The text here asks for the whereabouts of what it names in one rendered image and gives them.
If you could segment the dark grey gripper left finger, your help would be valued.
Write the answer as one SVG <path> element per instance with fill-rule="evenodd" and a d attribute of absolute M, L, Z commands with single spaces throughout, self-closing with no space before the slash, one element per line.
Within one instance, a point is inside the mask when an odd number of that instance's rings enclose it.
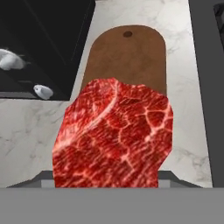
<path fill-rule="evenodd" d="M 42 171 L 34 178 L 11 185 L 10 188 L 54 188 L 53 172 Z"/>

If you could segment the black hob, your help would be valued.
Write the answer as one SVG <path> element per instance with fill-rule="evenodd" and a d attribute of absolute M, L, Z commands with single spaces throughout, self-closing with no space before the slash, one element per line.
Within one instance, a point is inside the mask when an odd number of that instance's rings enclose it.
<path fill-rule="evenodd" d="M 68 101 L 94 12 L 95 0 L 0 0 L 0 49 L 25 62 L 0 68 L 0 99 Z M 53 96 L 41 99 L 35 85 Z"/>

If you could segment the small white hob knob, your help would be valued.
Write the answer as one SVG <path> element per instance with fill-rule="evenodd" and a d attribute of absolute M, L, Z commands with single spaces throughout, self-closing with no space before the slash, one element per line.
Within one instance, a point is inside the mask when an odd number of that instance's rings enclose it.
<path fill-rule="evenodd" d="M 35 85 L 33 90 L 37 96 L 44 100 L 49 100 L 53 96 L 53 91 L 49 87 L 43 85 Z"/>

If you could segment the brown wooden cutting board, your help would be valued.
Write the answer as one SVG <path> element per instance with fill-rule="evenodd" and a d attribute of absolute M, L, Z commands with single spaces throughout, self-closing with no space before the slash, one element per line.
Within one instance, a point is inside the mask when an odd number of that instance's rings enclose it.
<path fill-rule="evenodd" d="M 91 80 L 111 77 L 167 95 L 162 35 L 145 25 L 117 26 L 101 34 L 91 46 L 81 88 Z"/>

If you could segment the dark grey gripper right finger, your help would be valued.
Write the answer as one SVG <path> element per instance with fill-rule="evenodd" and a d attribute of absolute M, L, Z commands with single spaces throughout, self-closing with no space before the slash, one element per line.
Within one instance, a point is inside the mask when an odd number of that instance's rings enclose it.
<path fill-rule="evenodd" d="M 198 185 L 179 179 L 171 171 L 158 172 L 159 188 L 199 188 Z"/>

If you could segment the dark grey fridge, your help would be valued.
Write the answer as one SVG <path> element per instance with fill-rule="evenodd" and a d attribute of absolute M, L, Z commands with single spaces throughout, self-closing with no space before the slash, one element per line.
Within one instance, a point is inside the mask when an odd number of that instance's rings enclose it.
<path fill-rule="evenodd" d="M 214 188 L 224 187 L 224 51 L 214 5 L 224 0 L 189 0 Z"/>

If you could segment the large white hob knob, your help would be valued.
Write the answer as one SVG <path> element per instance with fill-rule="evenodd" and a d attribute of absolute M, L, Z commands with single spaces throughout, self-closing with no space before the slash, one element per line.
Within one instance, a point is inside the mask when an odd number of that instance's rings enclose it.
<path fill-rule="evenodd" d="M 23 69 L 25 67 L 24 60 L 16 55 L 14 52 L 0 49 L 0 68 L 4 71 L 10 71 L 11 69 Z"/>

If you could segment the red marbled raw steak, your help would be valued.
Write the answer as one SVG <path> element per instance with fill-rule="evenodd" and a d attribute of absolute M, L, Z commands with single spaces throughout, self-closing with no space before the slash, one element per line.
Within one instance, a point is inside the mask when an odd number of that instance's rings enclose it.
<path fill-rule="evenodd" d="M 52 150 L 57 187 L 158 187 L 172 150 L 168 98 L 145 85 L 91 80 L 66 109 Z"/>

